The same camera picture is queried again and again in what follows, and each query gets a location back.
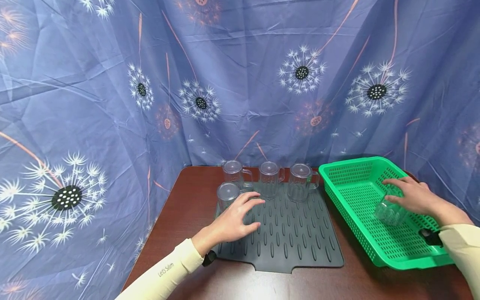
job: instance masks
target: fabric backdrop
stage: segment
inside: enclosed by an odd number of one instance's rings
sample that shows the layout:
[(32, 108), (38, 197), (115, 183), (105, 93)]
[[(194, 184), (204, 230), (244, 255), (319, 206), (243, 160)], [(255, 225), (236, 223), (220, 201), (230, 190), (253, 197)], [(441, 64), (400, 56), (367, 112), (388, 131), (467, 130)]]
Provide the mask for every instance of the fabric backdrop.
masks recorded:
[(115, 298), (190, 165), (384, 156), (479, 224), (479, 12), (0, 0), (0, 298)]

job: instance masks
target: white sleeve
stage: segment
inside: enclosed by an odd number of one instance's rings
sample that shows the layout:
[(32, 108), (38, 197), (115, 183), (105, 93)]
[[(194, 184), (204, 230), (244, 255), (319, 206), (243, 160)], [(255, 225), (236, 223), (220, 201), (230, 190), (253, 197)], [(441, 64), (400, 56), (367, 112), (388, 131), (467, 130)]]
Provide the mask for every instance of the white sleeve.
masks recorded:
[(455, 224), (440, 230), (445, 250), (467, 280), (473, 298), (480, 300), (480, 228)]
[(175, 250), (143, 273), (116, 300), (164, 300), (188, 274), (195, 271), (204, 258), (186, 239)]

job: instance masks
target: brown table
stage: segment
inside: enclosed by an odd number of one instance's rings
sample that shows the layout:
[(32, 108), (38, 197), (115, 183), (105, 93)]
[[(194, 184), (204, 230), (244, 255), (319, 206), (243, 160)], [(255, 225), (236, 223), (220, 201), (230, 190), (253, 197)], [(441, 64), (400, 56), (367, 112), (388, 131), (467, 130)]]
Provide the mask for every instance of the brown table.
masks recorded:
[[(221, 167), (188, 167), (180, 173), (125, 287), (212, 222), (216, 188), (222, 181)], [(473, 299), (453, 265), (409, 271), (375, 267), (333, 203), (324, 197), (345, 258), (344, 267), (296, 268), (292, 274), (280, 274), (256, 272), (250, 264), (215, 260), (189, 275), (169, 299)]]

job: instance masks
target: drying mat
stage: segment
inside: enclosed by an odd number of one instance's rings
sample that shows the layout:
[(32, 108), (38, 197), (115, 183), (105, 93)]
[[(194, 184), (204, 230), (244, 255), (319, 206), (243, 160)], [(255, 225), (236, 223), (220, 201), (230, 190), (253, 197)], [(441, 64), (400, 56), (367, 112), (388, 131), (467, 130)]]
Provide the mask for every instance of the drying mat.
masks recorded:
[[(253, 184), (258, 191), (259, 183)], [(220, 213), (216, 207), (215, 217)], [(342, 267), (343, 255), (325, 202), (318, 190), (307, 201), (295, 203), (287, 197), (287, 183), (278, 196), (247, 213), (248, 225), (260, 228), (241, 240), (213, 248), (218, 258), (251, 263), (257, 271), (292, 273), (294, 267)]]

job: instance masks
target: green plastic basket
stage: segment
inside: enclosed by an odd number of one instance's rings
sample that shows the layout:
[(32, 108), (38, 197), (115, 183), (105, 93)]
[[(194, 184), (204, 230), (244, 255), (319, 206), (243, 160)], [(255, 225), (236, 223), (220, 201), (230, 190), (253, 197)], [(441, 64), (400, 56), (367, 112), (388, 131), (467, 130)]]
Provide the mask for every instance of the green plastic basket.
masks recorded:
[(402, 225), (394, 227), (373, 215), (387, 191), (382, 181), (407, 176), (390, 160), (357, 158), (325, 164), (318, 170), (328, 196), (375, 266), (408, 270), (453, 264), (443, 248), (427, 245), (419, 235), (422, 228), (438, 230), (431, 217), (409, 214)]

